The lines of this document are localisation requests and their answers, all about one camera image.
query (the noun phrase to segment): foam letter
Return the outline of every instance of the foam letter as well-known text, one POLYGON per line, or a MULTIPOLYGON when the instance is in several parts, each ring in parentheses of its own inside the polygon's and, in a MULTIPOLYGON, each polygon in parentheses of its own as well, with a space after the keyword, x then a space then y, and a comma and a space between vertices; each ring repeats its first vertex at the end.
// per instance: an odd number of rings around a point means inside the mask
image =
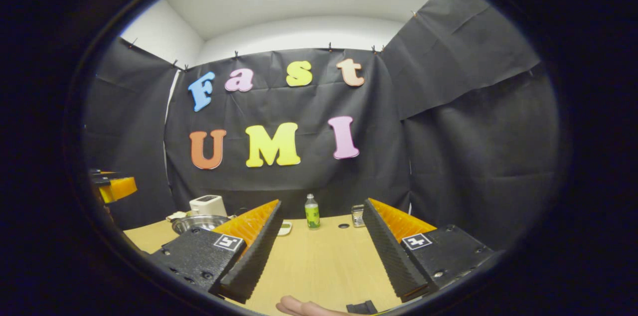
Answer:
POLYGON ((193 164, 200 169, 215 169, 221 164, 221 157, 223 155, 223 141, 226 131, 223 129, 217 129, 210 132, 212 137, 212 157, 205 159, 203 157, 203 140, 206 137, 206 132, 193 132, 191 133, 191 159, 193 164))
POLYGON ((357 70, 361 69, 361 64, 355 63, 352 58, 337 63, 337 68, 341 68, 343 81, 349 86, 358 87, 364 84, 365 79, 357 76, 357 70))
POLYGON ((307 86, 312 82, 313 74, 310 72, 310 62, 308 61, 296 61, 288 65, 286 69, 289 74, 286 77, 286 82, 291 87, 307 86))
POLYGON ((230 73, 230 79, 226 81, 226 91, 248 92, 253 87, 253 70, 248 68, 237 69, 230 73))
POLYGON ((210 103, 210 97, 206 94, 212 93, 212 84, 210 81, 214 78, 215 73, 208 72, 188 87, 189 91, 193 93, 193 99, 195 100, 194 110, 196 112, 210 103))
POLYGON ((271 139, 264 126, 253 125, 246 128, 246 134, 250 136, 250 155, 246 166, 255 168, 264 165, 264 161, 259 157, 260 151, 268 165, 273 164, 277 151, 280 153, 277 164, 295 165, 301 163, 301 158, 297 155, 295 148, 295 130, 297 130, 296 123, 282 123, 271 139))
POLYGON ((352 123, 352 117, 348 116, 328 120, 328 124, 334 129, 334 139, 337 143, 337 150, 333 154, 335 159, 353 158, 358 155, 358 149, 352 143, 350 123, 352 123))

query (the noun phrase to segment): black fabric backdrop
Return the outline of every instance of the black fabric backdrop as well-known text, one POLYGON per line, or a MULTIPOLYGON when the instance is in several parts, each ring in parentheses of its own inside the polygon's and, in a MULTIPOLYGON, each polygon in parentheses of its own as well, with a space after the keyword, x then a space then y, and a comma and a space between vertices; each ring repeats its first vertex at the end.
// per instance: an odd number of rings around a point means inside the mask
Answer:
MULTIPOLYGON (((87 106, 91 165, 133 173, 139 191, 112 206, 124 228, 189 210, 189 200, 224 196, 229 213, 282 200, 285 218, 303 218, 306 193, 322 216, 349 212, 373 197, 438 227, 455 223, 504 248, 547 205, 556 172, 559 120, 551 82, 519 31, 484 0, 429 0, 383 53, 322 49, 264 52, 180 73, 164 112, 174 70, 152 55, 114 45, 87 106), (344 83, 336 64, 362 64, 365 84, 344 83), (287 66, 309 61, 313 80, 290 87, 287 66), (248 92, 224 88, 230 72, 255 72, 248 92), (209 71, 212 98, 193 111, 188 87, 209 71), (360 155, 334 159, 327 121, 351 116, 360 155), (297 123, 301 163, 246 166, 247 127, 270 137, 297 123), (213 170, 191 161, 189 134, 225 129, 213 170), (162 155, 166 145, 166 188, 162 155)), ((212 138, 204 156, 212 155, 212 138)))
POLYGON ((509 245, 547 206, 558 163, 556 98, 535 52, 484 0, 429 0, 383 61, 413 215, 509 245))
POLYGON ((137 191, 109 204, 123 229, 155 223, 175 211, 164 168, 164 118, 177 69, 118 39, 87 94, 84 150, 92 168, 134 176, 137 191))
MULTIPOLYGON (((314 193, 321 216, 347 214, 353 204, 367 197, 408 209, 409 166, 405 139, 392 94, 392 83, 379 55, 363 50, 303 49, 240 56, 238 60, 204 64, 178 79, 166 124, 168 175, 178 208, 189 210, 188 201, 202 195, 222 195, 226 211, 251 209, 274 198, 282 201, 285 218, 303 218, 307 193, 314 193), (346 58, 362 65, 365 83, 345 84, 335 66, 346 58), (312 64, 312 82, 290 87, 287 66, 293 61, 312 64), (248 92, 225 90, 230 73, 239 68, 254 71, 248 92), (188 87, 209 71, 212 98, 193 111, 188 87), (335 139, 328 120, 351 116, 354 145, 360 155, 335 159, 335 139), (245 130, 263 125, 272 138, 281 123, 297 123, 297 154, 301 163, 290 166, 249 168, 249 137, 245 130), (223 159, 212 170, 201 170, 191 161, 189 134, 225 129, 223 159)), ((212 156, 212 138, 204 141, 204 156, 212 156)))

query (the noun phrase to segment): white toaster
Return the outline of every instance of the white toaster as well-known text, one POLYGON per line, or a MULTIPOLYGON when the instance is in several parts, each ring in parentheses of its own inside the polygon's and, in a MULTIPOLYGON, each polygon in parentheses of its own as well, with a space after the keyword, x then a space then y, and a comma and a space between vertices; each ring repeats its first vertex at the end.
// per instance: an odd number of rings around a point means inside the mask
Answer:
POLYGON ((190 201, 193 215, 221 215, 226 214, 224 202, 219 195, 205 195, 190 201))

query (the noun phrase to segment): white wall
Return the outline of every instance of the white wall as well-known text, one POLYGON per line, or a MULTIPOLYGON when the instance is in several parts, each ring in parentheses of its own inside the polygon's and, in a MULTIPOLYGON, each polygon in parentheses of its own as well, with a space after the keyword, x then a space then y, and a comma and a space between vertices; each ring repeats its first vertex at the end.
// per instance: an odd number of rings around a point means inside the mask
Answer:
POLYGON ((206 41, 194 65, 239 55, 295 48, 381 50, 403 27, 398 21, 352 16, 294 18, 254 25, 206 41))
POLYGON ((159 0, 122 32, 121 37, 141 49, 184 68, 196 65, 203 39, 166 0, 159 0))

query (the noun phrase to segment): plastic bottle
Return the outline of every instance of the plastic bottle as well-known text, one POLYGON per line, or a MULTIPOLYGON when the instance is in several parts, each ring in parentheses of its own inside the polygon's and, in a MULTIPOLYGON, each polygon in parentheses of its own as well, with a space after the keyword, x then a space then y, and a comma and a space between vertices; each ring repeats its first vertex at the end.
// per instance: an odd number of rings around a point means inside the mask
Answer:
POLYGON ((308 200, 306 201, 306 220, 310 230, 319 228, 319 204, 317 204, 315 196, 312 194, 308 194, 308 200))

